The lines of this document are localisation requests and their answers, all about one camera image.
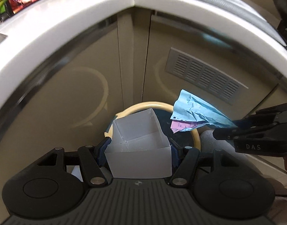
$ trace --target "crumpled blue paper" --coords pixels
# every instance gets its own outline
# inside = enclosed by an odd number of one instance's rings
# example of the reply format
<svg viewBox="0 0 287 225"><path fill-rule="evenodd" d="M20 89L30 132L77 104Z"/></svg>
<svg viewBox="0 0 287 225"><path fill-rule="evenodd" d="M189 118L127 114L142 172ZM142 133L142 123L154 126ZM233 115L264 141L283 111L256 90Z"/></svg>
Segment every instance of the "crumpled blue paper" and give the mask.
<svg viewBox="0 0 287 225"><path fill-rule="evenodd" d="M181 130L182 132L191 131L204 125L212 125L218 128L236 127L227 116L217 110L214 106L185 90L181 90L180 96L174 104L174 111L171 119L201 122L201 124L194 128Z"/></svg>

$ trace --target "beige plastic ring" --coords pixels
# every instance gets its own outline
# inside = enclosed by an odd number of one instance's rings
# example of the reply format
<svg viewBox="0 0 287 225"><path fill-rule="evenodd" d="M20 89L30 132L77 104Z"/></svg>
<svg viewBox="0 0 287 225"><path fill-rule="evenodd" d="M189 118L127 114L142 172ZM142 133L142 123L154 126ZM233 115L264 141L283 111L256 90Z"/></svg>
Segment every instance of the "beige plastic ring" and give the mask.
<svg viewBox="0 0 287 225"><path fill-rule="evenodd" d="M131 107L128 107L126 110L117 113L115 119L119 119L119 118L128 116L132 113L136 113L138 111L146 110L149 108L166 110L167 112L171 112L171 113L173 112L173 106L170 104L163 103L163 102L157 102L157 101L147 101L147 102L141 102L141 103L135 104ZM194 147L201 150L201 141L200 141L200 136L199 136L198 130L194 129L194 130L190 131L190 133L191 133L192 138L194 140ZM112 138L112 124L109 128L109 131L104 132L104 136Z"/></svg>

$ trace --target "ribbed black surface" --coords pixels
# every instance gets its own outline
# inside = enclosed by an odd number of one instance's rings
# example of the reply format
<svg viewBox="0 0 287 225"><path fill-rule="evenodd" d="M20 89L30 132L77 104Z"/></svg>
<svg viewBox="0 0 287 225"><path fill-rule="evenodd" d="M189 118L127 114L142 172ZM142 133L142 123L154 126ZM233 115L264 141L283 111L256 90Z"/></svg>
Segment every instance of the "ribbed black surface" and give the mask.
<svg viewBox="0 0 287 225"><path fill-rule="evenodd" d="M73 211L58 218L27 220L11 216L5 225L272 225L265 217L248 221L217 218L202 210L186 189L168 186L163 179L114 179L105 188L91 189Z"/></svg>

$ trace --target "vent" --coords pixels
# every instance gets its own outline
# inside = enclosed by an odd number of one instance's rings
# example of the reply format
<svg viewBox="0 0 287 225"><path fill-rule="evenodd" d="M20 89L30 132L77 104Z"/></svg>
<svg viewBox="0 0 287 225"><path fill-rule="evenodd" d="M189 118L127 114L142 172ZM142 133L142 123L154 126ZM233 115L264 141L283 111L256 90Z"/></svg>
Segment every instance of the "vent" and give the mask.
<svg viewBox="0 0 287 225"><path fill-rule="evenodd" d="M242 83L211 65L174 48L170 49L165 71L196 85L232 104Z"/></svg>

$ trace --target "white countertop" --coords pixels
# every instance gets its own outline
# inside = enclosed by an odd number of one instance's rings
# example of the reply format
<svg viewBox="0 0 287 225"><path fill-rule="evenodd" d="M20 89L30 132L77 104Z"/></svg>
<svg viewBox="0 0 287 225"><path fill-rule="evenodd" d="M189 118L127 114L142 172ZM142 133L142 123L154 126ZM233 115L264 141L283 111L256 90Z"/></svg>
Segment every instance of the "white countertop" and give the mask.
<svg viewBox="0 0 287 225"><path fill-rule="evenodd" d="M287 77L287 50L243 19L198 0L41 0L0 25L0 107L48 56L97 22L138 6L213 28L240 42Z"/></svg>

